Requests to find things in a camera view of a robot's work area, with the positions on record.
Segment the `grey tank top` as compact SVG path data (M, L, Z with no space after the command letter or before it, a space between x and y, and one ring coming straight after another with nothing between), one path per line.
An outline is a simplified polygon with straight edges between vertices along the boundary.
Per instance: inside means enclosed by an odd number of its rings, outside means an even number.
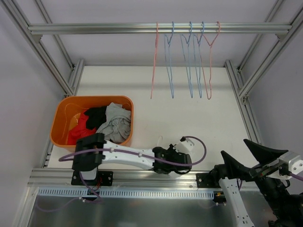
M106 122L101 124L96 133L104 134L105 140L121 144L131 132L131 111L121 104L111 103L106 108Z

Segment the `black tank top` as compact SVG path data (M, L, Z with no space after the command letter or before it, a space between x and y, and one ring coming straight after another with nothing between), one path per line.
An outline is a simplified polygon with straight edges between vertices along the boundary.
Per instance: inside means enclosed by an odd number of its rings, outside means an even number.
M88 117L86 121L86 128L89 130L98 129L103 123L107 121L106 117L107 106L92 107L84 112Z

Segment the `red tank top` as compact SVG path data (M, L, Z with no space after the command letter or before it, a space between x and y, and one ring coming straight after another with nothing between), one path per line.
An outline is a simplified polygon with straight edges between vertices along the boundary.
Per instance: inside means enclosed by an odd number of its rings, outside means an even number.
M80 114L77 125L68 132L67 145L76 145L77 140L96 133L97 129L95 127L87 128L86 122L88 119L89 117L84 113Z

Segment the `blue wire hanger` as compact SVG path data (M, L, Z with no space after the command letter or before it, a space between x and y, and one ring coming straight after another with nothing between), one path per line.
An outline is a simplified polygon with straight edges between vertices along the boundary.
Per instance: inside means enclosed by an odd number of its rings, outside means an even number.
M172 30L171 30L171 35L168 36L167 34L164 35L164 58L165 58L165 65L166 65L166 70L167 70L167 75L169 79L169 88L170 88L170 93L171 93L171 98L174 98L174 86L173 86L173 75L172 75L172 66L171 66L171 54L170 54L170 46L171 46L171 41L174 35L174 28L175 24L172 21Z

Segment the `pink wire hanger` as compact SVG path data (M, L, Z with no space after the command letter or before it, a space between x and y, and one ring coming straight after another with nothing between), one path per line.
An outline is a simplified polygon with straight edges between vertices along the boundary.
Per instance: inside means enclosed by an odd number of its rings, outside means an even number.
M159 23L156 22L156 38L155 38L155 50L154 50L154 58L153 58L153 69L152 69L152 79L151 79L152 83L151 83L151 95L150 95L150 99L152 99L153 90L154 90L154 78L155 78L157 52L158 52L158 39L159 39Z

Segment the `white cloth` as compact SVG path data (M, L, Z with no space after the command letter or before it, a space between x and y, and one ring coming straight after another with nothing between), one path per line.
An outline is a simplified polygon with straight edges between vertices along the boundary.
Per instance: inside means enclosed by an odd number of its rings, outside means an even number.
M157 140L157 143L156 143L156 146L157 147L163 147L163 145L164 145L163 136L159 136L158 140Z

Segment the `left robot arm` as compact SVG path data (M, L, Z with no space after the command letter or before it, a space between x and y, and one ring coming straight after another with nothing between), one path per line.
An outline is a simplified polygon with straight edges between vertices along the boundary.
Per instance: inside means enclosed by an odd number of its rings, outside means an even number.
M193 148L193 141L182 137L177 144L171 144L167 149L135 149L105 140L104 134L96 133L76 142L71 184L111 186L113 173L100 171L98 167L101 164L122 164L158 174L174 172L183 175L191 170L190 152Z

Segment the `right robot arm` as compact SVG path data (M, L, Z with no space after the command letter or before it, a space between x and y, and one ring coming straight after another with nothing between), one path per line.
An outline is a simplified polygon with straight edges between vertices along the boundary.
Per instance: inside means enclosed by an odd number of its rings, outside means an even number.
M215 165L209 176L223 191L233 227L301 227L303 195L291 194L291 178L302 180L303 157L287 149L274 149L245 139L257 160L246 167L226 151L223 164Z

